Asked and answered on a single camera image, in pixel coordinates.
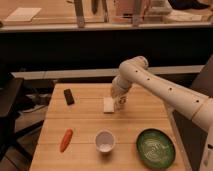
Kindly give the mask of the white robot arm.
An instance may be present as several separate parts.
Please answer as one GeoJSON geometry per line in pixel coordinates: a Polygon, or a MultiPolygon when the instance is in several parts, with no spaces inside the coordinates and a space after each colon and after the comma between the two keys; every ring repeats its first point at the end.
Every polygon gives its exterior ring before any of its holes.
{"type": "Polygon", "coordinates": [[[213,93],[208,96],[150,73],[143,56],[119,65],[118,75],[112,81],[111,96],[118,102],[133,83],[146,88],[207,133],[199,171],[213,171],[213,93]]]}

